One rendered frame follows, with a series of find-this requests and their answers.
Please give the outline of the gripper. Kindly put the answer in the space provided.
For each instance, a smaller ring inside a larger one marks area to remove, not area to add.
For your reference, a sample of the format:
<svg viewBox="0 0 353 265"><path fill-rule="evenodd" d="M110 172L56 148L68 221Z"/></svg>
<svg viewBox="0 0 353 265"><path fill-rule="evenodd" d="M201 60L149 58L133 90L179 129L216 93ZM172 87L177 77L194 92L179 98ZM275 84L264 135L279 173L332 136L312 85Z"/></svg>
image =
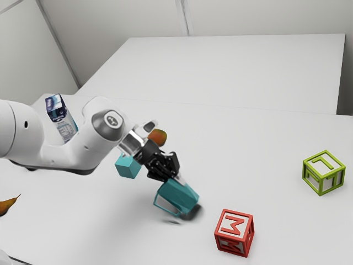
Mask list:
<svg viewBox="0 0 353 265"><path fill-rule="evenodd" d="M179 173L180 163L177 154L174 151L163 152L152 140L148 140L141 149L141 165L147 168L148 178L161 182L175 178L180 185L186 185L186 180Z"/></svg>

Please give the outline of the orange red fruit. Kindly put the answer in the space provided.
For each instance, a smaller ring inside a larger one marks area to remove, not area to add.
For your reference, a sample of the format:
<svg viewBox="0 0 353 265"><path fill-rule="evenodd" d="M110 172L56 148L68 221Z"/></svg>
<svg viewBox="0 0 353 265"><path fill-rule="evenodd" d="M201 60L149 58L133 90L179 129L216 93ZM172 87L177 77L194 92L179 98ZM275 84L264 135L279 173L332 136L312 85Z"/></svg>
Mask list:
<svg viewBox="0 0 353 265"><path fill-rule="evenodd" d="M162 147L167 140L167 133L161 129L153 129L147 138L152 140L159 147Z"/></svg>

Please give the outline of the teal cube block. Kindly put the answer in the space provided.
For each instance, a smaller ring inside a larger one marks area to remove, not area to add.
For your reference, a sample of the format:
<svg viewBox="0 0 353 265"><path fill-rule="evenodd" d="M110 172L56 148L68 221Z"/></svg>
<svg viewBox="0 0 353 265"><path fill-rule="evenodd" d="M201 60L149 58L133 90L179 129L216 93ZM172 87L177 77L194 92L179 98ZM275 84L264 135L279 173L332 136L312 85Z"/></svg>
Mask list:
<svg viewBox="0 0 353 265"><path fill-rule="evenodd" d="M135 179L142 167L132 156L124 153L121 153L114 165L121 177L130 179Z"/></svg>

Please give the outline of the red letter block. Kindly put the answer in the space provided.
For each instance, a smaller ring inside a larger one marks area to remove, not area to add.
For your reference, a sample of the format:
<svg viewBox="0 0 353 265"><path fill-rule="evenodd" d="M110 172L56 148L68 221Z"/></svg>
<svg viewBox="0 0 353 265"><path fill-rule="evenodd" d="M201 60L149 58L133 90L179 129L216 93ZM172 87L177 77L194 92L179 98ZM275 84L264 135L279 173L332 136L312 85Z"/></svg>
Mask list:
<svg viewBox="0 0 353 265"><path fill-rule="evenodd" d="M218 250L247 258L255 234L253 216L223 209L213 234Z"/></svg>

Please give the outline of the blue and white carton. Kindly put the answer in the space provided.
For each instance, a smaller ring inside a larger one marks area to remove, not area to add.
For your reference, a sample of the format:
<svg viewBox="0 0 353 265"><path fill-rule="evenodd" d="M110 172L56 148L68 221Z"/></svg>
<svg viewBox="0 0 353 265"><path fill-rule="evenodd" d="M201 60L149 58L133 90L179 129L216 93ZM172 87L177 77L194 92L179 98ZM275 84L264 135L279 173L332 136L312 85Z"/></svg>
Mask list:
<svg viewBox="0 0 353 265"><path fill-rule="evenodd" d="M69 142L78 132L78 126L71 116L60 94L54 94L45 99L46 112L55 124L64 143Z"/></svg>

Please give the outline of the green letter block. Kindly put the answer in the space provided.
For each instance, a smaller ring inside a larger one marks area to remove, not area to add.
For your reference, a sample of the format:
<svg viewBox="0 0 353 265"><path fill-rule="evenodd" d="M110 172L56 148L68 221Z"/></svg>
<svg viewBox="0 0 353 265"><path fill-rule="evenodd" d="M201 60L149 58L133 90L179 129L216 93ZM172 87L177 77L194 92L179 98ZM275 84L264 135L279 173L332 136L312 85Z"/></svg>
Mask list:
<svg viewBox="0 0 353 265"><path fill-rule="evenodd" d="M303 160L302 179L318 196L344 185L346 166L328 150Z"/></svg>

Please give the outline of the orange pear fruit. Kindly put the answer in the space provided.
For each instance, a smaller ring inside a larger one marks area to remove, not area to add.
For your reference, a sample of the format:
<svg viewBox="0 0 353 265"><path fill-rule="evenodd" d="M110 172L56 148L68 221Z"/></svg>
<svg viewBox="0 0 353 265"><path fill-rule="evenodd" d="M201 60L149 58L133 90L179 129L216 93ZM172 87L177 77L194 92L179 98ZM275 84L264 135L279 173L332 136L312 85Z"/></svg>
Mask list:
<svg viewBox="0 0 353 265"><path fill-rule="evenodd" d="M4 216L8 210L17 202L20 196L21 194L8 200L0 201L0 216Z"/></svg>

